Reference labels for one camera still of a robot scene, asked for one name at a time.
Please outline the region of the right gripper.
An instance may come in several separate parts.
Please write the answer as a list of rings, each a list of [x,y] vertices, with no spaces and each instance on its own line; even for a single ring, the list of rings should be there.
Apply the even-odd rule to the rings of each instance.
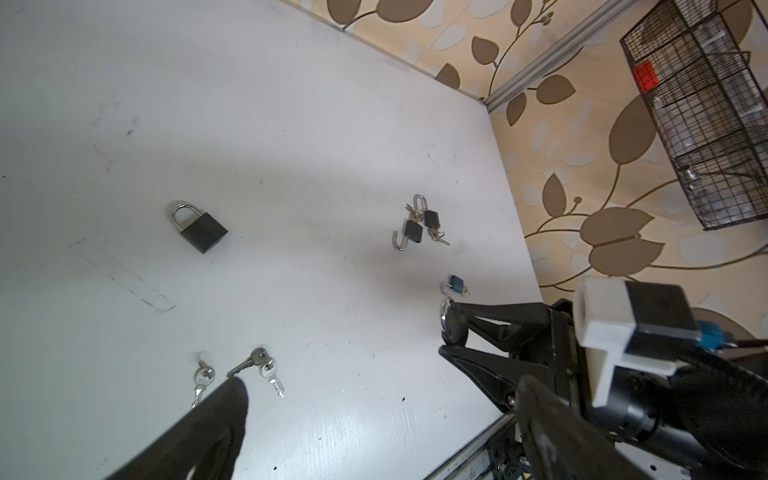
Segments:
[[[543,382],[576,414],[591,419],[586,357],[575,338],[571,300],[560,299],[553,305],[451,301],[449,310],[457,315],[461,326],[509,353],[511,358],[457,345],[438,349],[439,355],[466,375],[502,414],[514,412],[522,377],[539,379],[542,366]]]

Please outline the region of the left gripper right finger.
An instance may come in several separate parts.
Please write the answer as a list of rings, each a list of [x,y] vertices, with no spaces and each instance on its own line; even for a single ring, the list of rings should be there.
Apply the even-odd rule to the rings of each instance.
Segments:
[[[542,382],[521,378],[515,412],[535,479],[646,479],[643,471]]]

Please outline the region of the small key bunch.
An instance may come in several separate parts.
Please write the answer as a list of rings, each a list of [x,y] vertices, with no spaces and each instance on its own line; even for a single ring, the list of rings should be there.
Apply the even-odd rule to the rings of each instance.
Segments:
[[[192,408],[195,408],[201,401],[205,390],[214,382],[216,377],[215,370],[205,361],[198,361],[198,368],[194,374],[194,399],[191,404]]]

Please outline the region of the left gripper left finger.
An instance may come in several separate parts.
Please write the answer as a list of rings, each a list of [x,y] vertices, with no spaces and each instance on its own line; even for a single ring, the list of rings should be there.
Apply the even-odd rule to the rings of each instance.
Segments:
[[[233,377],[169,428],[112,479],[230,479],[246,433],[248,394]]]

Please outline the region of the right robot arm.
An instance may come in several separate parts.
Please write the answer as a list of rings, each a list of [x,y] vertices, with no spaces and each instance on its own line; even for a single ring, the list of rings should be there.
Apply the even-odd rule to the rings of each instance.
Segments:
[[[607,439],[691,471],[696,479],[767,476],[767,354],[726,359],[688,352],[663,380],[626,367],[608,402],[588,397],[586,351],[576,343],[572,304],[486,306],[444,300],[440,355],[505,415],[531,377]]]

